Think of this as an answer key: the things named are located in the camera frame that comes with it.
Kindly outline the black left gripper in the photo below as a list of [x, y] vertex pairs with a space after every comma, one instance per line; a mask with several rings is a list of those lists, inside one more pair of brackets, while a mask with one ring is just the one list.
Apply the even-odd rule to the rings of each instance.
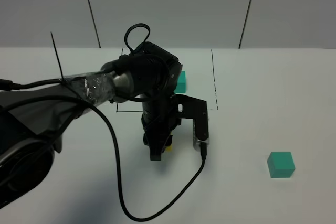
[[161, 160], [180, 123], [174, 90], [181, 71], [178, 57], [151, 42], [143, 42], [115, 61], [115, 101], [142, 104], [143, 141], [149, 146], [151, 161]]

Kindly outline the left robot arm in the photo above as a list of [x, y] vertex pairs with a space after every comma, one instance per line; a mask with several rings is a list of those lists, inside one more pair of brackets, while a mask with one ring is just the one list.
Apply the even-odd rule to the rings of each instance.
[[179, 59], [143, 42], [97, 72], [27, 85], [1, 81], [1, 206], [17, 200], [49, 173], [70, 123], [105, 102], [142, 103], [150, 158], [159, 159], [178, 125]]

